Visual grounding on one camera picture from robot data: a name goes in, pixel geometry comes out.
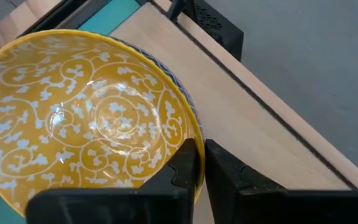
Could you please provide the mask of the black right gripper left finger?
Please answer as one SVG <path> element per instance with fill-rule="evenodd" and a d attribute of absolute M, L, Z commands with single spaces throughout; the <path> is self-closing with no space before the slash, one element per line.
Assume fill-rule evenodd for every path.
<path fill-rule="evenodd" d="M 198 150 L 186 139 L 138 188 L 57 188 L 28 202 L 26 224 L 191 224 Z"/>

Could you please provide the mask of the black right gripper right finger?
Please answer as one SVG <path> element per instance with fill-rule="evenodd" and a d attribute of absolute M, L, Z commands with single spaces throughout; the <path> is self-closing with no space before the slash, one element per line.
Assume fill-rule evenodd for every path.
<path fill-rule="evenodd" d="M 358 190 L 286 189 L 212 139 L 204 146 L 215 224 L 358 224 Z"/>

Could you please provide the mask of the yellow-orange patterned ceramic bowl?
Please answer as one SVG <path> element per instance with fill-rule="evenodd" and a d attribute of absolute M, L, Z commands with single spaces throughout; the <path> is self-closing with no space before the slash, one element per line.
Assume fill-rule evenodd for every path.
<path fill-rule="evenodd" d="M 73 29 L 0 48 L 0 196 L 18 214 L 55 187 L 139 187 L 188 138 L 204 139 L 179 89 L 111 36 Z"/>

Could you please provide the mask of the black vented box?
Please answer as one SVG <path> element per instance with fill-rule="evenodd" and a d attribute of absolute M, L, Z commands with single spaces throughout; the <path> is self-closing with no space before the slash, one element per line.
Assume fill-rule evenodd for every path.
<path fill-rule="evenodd" d="M 192 0 L 190 19 L 239 62 L 242 58 L 244 33 L 205 0 Z"/>

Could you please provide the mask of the wooden shelf black metal frame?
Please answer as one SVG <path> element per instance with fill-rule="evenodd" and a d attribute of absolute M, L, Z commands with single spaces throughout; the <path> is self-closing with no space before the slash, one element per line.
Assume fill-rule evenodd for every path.
<path fill-rule="evenodd" d="M 288 189 L 346 189 L 152 4 L 143 5 L 112 35 L 150 53 L 175 74 L 196 106 L 206 139 Z"/>

